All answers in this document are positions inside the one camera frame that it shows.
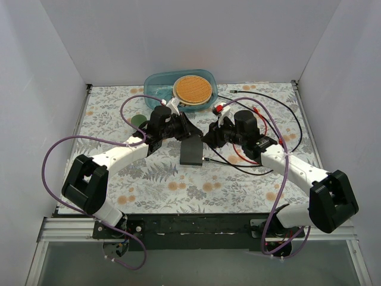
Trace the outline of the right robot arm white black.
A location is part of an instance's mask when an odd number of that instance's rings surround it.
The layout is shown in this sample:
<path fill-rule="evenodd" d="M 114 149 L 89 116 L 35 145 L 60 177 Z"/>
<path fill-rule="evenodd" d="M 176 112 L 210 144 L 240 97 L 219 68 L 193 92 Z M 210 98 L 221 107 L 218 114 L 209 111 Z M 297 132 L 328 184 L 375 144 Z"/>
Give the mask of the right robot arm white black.
<path fill-rule="evenodd" d="M 213 109 L 217 121 L 209 125 L 203 142 L 215 149 L 226 143 L 240 145 L 252 161 L 287 178 L 308 196 L 304 205 L 286 204 L 275 209 L 269 222 L 270 232 L 282 237 L 291 228 L 315 226 L 330 234 L 359 211 L 347 175 L 336 170 L 328 172 L 289 154 L 284 147 L 262 134 L 253 113 L 241 110 L 234 119 L 228 118 L 229 108 Z"/>

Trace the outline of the black network switch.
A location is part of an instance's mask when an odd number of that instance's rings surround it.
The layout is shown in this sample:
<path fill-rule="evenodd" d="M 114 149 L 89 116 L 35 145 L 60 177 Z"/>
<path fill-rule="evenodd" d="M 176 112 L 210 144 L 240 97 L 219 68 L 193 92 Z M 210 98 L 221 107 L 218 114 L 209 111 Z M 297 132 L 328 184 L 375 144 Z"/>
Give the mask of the black network switch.
<path fill-rule="evenodd" d="M 202 166 L 203 142 L 199 135 L 181 142 L 179 163 L 185 166 Z"/>

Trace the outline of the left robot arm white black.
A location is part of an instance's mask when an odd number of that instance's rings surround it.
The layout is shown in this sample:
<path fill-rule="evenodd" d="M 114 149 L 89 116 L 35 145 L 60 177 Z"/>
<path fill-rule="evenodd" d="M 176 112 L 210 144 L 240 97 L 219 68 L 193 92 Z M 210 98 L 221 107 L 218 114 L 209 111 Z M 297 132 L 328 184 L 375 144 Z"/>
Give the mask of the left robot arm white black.
<path fill-rule="evenodd" d="M 74 159 L 62 188 L 62 195 L 87 215 L 106 223 L 113 238 L 121 238 L 127 230 L 124 213 L 107 198 L 108 179 L 128 165 L 146 158 L 161 148 L 163 140 L 178 141 L 202 136 L 185 113 L 173 113 L 169 107 L 157 106 L 150 119 L 122 145 L 92 157 Z"/>

